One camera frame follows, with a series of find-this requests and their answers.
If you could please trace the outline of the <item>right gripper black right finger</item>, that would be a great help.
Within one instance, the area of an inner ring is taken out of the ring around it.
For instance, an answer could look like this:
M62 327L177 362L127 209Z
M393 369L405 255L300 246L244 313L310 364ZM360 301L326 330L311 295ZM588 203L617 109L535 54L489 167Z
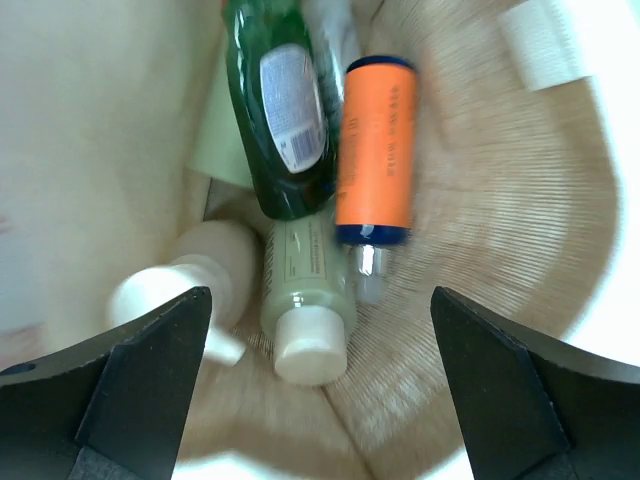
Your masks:
M437 287L431 317L477 479L636 479L639 369Z

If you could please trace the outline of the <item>green dish soap bottle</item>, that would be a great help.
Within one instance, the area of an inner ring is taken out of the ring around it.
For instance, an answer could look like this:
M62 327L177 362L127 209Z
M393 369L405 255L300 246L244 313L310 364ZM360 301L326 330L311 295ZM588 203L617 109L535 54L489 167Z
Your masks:
M323 208L335 192L330 136L313 47L296 1L226 1L226 68L254 191L270 219Z

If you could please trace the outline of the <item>orange spray bottle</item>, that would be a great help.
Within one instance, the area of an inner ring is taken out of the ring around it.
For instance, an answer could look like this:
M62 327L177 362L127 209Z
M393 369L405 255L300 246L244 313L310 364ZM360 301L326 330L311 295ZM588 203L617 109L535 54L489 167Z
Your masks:
M388 250L411 231L417 83L416 68L391 55L362 57L345 75L335 228L364 303L380 301Z

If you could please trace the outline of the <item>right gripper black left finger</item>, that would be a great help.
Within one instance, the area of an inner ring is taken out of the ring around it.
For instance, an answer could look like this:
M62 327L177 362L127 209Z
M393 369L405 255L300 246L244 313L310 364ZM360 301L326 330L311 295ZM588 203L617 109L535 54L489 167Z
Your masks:
M4 479L168 479L212 312L195 287L1 373Z

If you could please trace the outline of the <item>beige pump bottle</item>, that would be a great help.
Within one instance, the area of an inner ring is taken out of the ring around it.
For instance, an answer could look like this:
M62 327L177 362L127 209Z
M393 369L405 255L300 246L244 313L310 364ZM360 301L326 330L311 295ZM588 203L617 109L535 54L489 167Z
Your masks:
M205 221L181 235L169 261L140 270L111 294L106 319L111 328L135 320L194 287L212 298L203 357L236 365L246 346L230 334L250 303L260 260L256 235L232 220Z

